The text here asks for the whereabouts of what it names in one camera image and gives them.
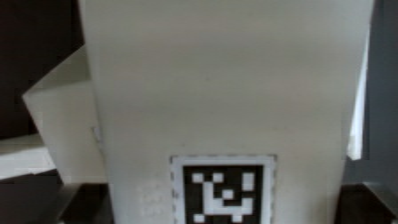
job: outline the black surface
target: black surface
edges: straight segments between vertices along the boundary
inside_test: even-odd
[[[61,186],[56,170],[0,181],[0,223],[27,224],[38,219]]]
[[[0,1],[0,139],[36,133],[22,94],[82,44],[77,0]]]
[[[336,224],[391,224],[397,219],[363,184],[342,188]]]
[[[107,184],[82,185],[61,220],[66,224],[114,223]]]

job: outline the dark background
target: dark background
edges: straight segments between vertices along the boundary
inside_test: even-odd
[[[36,133],[22,94],[84,44],[75,0],[0,0],[0,139]]]
[[[377,0],[370,39],[365,159],[344,182],[381,182],[398,195],[398,0]]]

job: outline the printed square pattern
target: printed square pattern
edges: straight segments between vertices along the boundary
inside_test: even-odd
[[[271,224],[274,156],[173,157],[176,224]]]

